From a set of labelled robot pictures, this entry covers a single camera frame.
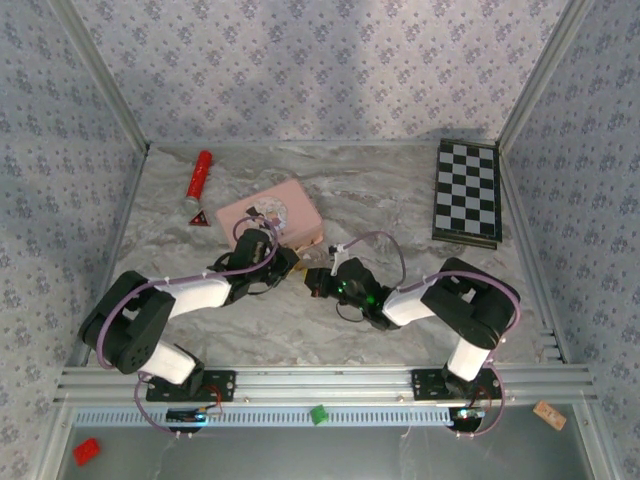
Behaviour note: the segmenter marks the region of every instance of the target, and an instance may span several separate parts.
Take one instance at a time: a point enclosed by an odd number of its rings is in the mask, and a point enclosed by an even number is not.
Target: wall
[[[640,4],[596,0],[509,154],[574,361],[640,478]]]
[[[133,150],[48,4],[0,27],[0,478],[26,478],[105,274]]]
[[[151,141],[496,139],[567,0],[76,0]]]

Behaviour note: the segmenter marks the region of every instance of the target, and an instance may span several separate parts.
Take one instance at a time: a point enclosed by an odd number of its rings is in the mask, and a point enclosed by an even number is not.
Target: pink box
[[[236,246],[233,226],[248,216],[263,216],[270,220],[278,231],[279,242],[294,250],[303,250],[322,242],[322,217],[296,179],[287,180],[216,212],[231,248]],[[247,228],[259,225],[260,222],[245,222],[238,227],[238,237]]]

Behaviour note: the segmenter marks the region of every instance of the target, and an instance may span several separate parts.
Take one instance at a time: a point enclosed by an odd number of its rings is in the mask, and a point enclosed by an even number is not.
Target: gray marble tabletop
[[[144,167],[115,275],[134,269],[145,276],[201,272],[229,250],[215,211],[295,177],[324,219],[327,243],[346,243],[370,230],[386,230],[407,259],[408,281],[436,272],[457,256],[515,287],[523,297],[518,330],[501,345],[497,361],[538,363],[543,328],[529,301],[503,212],[504,241],[497,251],[431,240],[436,148],[433,146],[235,146],[211,148],[215,165],[202,204],[211,227],[188,226],[181,201],[198,148],[152,149]],[[401,270],[388,240],[366,240],[353,253],[381,283]],[[367,322],[336,315],[335,301],[314,299],[300,272],[268,294],[244,298],[222,309],[174,318],[164,339],[208,365],[441,365],[456,335],[437,318],[380,332]]]

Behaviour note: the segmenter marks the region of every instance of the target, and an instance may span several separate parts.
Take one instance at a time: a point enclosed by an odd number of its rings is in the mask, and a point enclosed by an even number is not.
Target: black and white checkerboard
[[[496,248],[502,241],[497,147],[442,140],[433,239]]]

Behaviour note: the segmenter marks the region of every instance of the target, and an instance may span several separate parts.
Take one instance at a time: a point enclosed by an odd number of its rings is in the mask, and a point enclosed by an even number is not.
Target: red lego brick
[[[95,438],[90,438],[73,449],[73,456],[79,467],[83,466],[100,453],[100,446]]]

